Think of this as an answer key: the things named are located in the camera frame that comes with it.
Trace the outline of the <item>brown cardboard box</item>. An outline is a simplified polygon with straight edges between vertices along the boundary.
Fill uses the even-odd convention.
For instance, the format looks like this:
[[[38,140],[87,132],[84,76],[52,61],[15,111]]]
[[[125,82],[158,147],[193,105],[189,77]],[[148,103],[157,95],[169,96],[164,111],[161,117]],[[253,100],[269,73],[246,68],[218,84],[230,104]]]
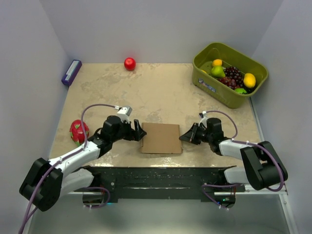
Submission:
[[[181,154],[182,145],[179,139],[178,124],[143,123],[147,133],[142,139],[141,152],[144,154]]]

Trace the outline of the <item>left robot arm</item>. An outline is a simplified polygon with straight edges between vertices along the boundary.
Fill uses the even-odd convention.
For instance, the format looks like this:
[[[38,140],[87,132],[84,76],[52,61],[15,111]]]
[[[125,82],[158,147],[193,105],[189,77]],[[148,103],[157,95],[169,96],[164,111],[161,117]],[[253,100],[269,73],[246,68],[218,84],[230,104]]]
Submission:
[[[140,141],[146,134],[137,119],[130,122],[118,116],[109,116],[103,127],[88,138],[86,145],[51,160],[37,159],[19,193],[45,212],[70,192],[80,188],[96,191],[101,186],[101,179],[83,165],[109,152],[116,141]]]

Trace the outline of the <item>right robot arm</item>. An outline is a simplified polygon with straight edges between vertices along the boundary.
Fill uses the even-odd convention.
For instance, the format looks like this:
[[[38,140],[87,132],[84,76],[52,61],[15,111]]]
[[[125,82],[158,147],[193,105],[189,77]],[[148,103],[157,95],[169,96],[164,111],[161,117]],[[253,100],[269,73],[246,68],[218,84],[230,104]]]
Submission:
[[[218,118],[203,118],[200,123],[194,123],[179,139],[194,145],[205,142],[219,156],[242,160],[243,168],[229,167],[217,179],[215,187],[224,192],[234,185],[243,184],[249,184],[257,191],[268,189],[278,192],[288,178],[288,173],[270,142],[251,143],[225,137]]]

